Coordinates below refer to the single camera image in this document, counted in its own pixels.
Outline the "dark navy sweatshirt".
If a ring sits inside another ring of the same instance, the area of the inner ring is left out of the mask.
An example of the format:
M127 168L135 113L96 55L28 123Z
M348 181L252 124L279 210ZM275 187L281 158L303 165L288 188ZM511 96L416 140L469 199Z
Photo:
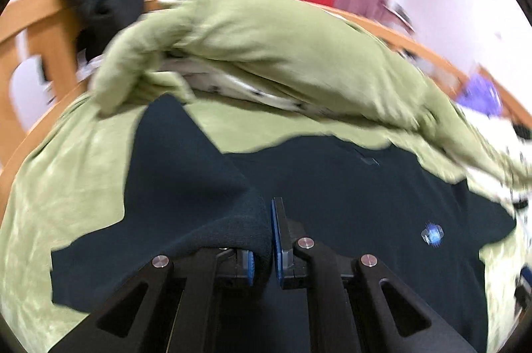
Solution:
M338 254L371 253L471 346L488 341L480 250L516 223L465 181L448 184L393 145L367 149L333 136L297 136L251 153L218 151L181 104L164 95L142 114L124 188L124 218L52 252L52 300L95 311L156 255L201 248L271 255L270 205ZM421 238L444 230L441 246Z

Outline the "purple plush toy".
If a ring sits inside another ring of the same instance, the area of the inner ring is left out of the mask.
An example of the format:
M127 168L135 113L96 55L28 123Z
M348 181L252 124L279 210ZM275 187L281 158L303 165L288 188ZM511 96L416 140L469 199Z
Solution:
M494 83L480 74L473 75L456 97L456 103L488 116L500 116L503 104Z

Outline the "green floral-lined quilt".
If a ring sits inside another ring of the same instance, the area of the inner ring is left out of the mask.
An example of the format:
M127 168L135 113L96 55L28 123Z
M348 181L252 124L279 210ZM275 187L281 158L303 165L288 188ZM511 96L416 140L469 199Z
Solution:
M298 0L186 0L147 13L108 45L93 85L115 113L166 53L193 58L290 110L364 117L421 135L513 190L531 166L496 150L422 71L362 27Z

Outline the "wooden bed frame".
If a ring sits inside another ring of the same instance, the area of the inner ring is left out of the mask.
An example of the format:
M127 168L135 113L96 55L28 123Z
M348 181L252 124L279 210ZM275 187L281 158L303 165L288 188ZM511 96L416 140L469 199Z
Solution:
M325 12L352 21L388 44L392 51L405 50L427 60L435 67L453 75L459 82L456 88L438 81L437 84L452 98L464 88L469 77L437 53L389 29L376 21L332 7L307 2ZM17 0L10 2L1 14L1 222L14 178L31 153L46 137L62 112L83 92L87 83L77 80L75 41L83 24L74 7L67 0ZM14 110L10 96L10 82L17 67L25 60L16 38L25 34L29 56L41 56L52 77L55 104L29 130L24 130ZM531 129L531 114L485 68L478 73L496 86L503 103L503 117Z

